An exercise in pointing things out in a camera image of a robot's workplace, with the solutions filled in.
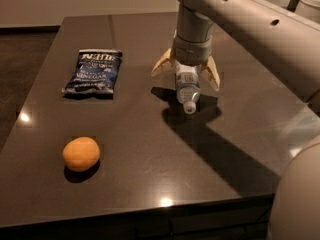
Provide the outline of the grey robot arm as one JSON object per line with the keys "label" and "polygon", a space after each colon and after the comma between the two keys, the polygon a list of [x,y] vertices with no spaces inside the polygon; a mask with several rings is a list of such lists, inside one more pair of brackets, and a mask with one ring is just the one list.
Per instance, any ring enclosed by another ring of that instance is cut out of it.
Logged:
{"label": "grey robot arm", "polygon": [[[220,78],[211,56],[219,25],[312,111],[319,111],[320,28],[317,22],[265,0],[178,0],[172,48],[156,63],[200,66],[212,87]],[[320,240],[320,137],[307,143],[285,170],[273,201],[266,240]]]}

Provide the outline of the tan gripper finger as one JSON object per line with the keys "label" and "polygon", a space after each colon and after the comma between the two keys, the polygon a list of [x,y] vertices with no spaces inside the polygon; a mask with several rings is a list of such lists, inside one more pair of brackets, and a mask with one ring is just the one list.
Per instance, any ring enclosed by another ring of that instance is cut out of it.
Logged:
{"label": "tan gripper finger", "polygon": [[171,54],[171,49],[168,49],[153,67],[151,76],[154,77],[161,74],[162,72],[169,70],[174,62],[175,58]]}
{"label": "tan gripper finger", "polygon": [[215,61],[212,56],[201,64],[200,75],[210,84],[210,86],[218,91],[220,89],[220,76],[218,74]]}

